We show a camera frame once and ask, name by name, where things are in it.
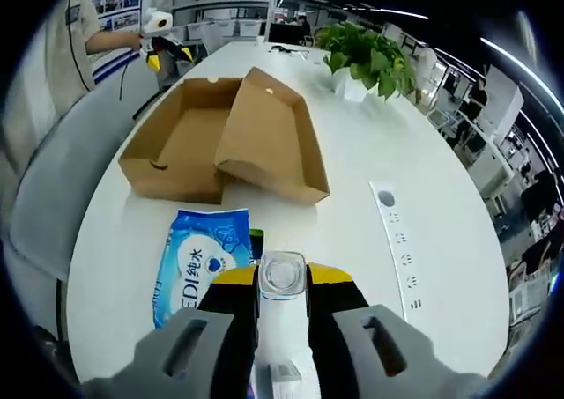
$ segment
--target blue plastic bag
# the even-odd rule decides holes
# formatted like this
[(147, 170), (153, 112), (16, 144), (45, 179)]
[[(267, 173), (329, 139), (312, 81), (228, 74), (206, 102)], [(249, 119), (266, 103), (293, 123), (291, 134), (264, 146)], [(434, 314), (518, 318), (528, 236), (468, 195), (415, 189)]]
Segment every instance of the blue plastic bag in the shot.
[(247, 210), (179, 210), (152, 295), (155, 327), (162, 327), (181, 307), (197, 307), (216, 276), (248, 265), (251, 258)]

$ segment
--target white table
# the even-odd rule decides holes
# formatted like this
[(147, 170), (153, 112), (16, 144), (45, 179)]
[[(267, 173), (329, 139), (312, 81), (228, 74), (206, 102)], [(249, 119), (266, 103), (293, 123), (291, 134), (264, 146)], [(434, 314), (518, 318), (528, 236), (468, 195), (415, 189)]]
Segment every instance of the white table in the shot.
[(305, 60), (234, 42), (186, 75), (243, 77), (257, 66), (302, 94), (331, 190), (317, 206), (245, 184), (228, 186), (221, 207), (144, 199), (132, 192), (117, 164), (121, 150), (116, 153), (85, 214), (70, 266), (67, 323), (81, 381), (116, 373), (153, 329), (152, 291), (179, 208), (249, 208), (251, 226), (265, 230), (265, 249), (300, 251), (309, 261), (339, 267), (369, 304), (403, 315), (370, 181), (395, 187), (417, 245), (425, 298), (416, 327), (454, 370), (487, 375), (494, 367), (507, 341), (508, 285), (500, 245), (472, 180), (409, 101), (379, 108), (345, 103), (330, 91), (320, 58), (319, 51)]

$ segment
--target cardboard box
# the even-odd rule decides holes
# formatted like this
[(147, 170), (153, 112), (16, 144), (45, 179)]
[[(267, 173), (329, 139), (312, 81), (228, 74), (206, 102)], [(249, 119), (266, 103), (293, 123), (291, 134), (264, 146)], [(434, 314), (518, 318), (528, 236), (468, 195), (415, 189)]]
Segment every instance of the cardboard box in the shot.
[(330, 194), (305, 100), (258, 68), (237, 92), (215, 165), (300, 203), (317, 203)]
[(130, 140), (119, 164), (139, 195), (221, 203), (222, 177), (213, 165), (241, 79), (187, 79), (154, 110)]

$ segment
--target poster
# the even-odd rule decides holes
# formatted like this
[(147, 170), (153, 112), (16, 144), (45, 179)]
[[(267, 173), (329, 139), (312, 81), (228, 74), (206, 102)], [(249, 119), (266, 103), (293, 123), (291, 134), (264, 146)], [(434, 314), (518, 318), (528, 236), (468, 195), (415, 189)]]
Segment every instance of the poster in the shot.
[[(141, 29), (142, 0), (92, 0), (98, 13), (100, 28), (105, 32), (139, 31)], [(112, 62), (123, 51), (104, 52), (90, 55), (94, 71)]]

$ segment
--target potted plant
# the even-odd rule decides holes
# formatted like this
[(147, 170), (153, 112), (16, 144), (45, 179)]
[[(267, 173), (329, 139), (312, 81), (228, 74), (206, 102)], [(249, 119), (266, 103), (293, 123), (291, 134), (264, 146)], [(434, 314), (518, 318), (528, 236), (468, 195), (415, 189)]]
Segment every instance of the potted plant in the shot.
[(330, 51), (323, 60), (331, 69), (335, 93), (361, 102), (369, 90), (389, 98), (416, 87), (412, 64), (396, 42), (350, 22), (321, 28), (317, 45)]

